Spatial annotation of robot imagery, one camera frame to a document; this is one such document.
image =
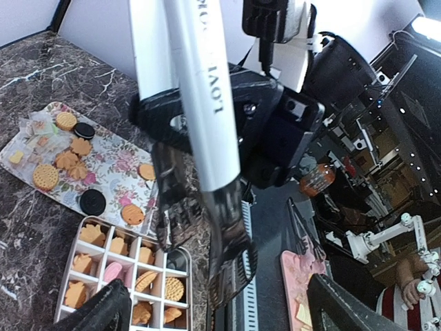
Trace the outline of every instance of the bolt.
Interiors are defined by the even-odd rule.
[[[252,104],[252,103],[246,103],[243,106],[243,112],[245,113],[245,115],[247,116],[253,116],[254,113],[256,112],[256,105]]]

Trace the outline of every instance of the orange object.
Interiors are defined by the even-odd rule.
[[[318,164],[300,180],[300,191],[313,198],[331,185],[335,179],[336,173],[332,165]]]

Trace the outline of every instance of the floral pattern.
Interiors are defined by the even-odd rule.
[[[156,183],[145,181],[138,175],[139,164],[152,164],[150,154],[63,103],[52,102],[44,110],[50,114],[54,122],[60,112],[71,112],[79,121],[94,127],[95,137],[91,140],[91,153],[81,158],[88,169],[88,174],[83,180],[75,181],[66,171],[62,170],[59,173],[59,183],[53,190],[48,192],[39,191],[66,207],[83,214],[79,206],[79,197],[90,188],[97,189],[104,194],[107,201],[106,209],[101,218],[113,225],[129,228],[137,233],[155,238],[156,235],[150,231],[150,221],[153,211],[156,210]],[[0,165],[14,176],[34,187],[32,173],[35,164],[28,163],[26,167],[14,168],[8,162],[8,151],[14,146],[22,144],[22,138],[18,134],[0,152]],[[57,152],[52,154],[48,152],[48,155],[44,155],[45,160],[54,161],[56,154]],[[146,218],[141,225],[128,225],[121,217],[122,207],[131,203],[144,210]]]

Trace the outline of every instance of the fluorescent light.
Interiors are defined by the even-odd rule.
[[[412,22],[412,28],[427,38],[441,42],[441,22],[426,17],[417,17]]]

